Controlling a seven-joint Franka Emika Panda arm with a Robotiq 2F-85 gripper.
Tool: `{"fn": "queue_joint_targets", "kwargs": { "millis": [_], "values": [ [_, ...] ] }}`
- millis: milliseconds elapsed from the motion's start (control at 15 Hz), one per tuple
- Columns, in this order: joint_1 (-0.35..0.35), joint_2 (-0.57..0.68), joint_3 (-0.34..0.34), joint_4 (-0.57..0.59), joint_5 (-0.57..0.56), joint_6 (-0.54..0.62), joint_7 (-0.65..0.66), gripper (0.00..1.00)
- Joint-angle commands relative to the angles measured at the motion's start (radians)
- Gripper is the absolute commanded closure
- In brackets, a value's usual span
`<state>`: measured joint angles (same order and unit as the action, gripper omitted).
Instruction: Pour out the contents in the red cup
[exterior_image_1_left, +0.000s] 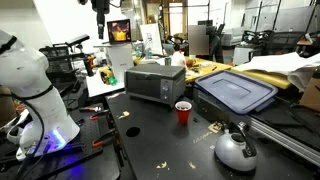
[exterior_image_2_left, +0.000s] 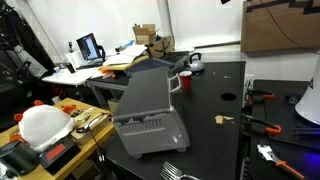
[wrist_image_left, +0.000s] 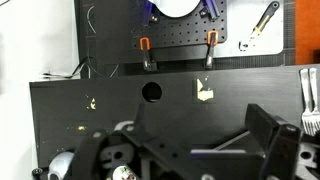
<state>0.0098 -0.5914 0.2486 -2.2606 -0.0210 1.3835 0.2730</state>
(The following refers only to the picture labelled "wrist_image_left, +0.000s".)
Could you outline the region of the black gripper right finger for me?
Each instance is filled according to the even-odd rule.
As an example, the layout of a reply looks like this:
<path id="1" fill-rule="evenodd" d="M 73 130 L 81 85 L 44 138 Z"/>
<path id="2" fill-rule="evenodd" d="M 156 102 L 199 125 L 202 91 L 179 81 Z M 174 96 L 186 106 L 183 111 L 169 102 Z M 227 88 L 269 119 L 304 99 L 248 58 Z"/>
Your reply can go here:
<path id="1" fill-rule="evenodd" d="M 247 106 L 245 125 L 265 153 L 259 180 L 294 180 L 301 130 L 258 104 Z"/>

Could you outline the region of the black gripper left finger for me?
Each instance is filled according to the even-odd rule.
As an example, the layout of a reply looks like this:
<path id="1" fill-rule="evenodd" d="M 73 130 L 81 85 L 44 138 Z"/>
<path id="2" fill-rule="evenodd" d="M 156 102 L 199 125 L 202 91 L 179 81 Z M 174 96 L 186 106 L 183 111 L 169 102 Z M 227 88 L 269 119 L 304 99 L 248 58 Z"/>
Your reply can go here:
<path id="1" fill-rule="evenodd" d="M 113 132 L 102 129 L 85 137 L 75 150 L 63 180 L 147 180 L 145 131 L 134 121 L 121 122 Z"/>

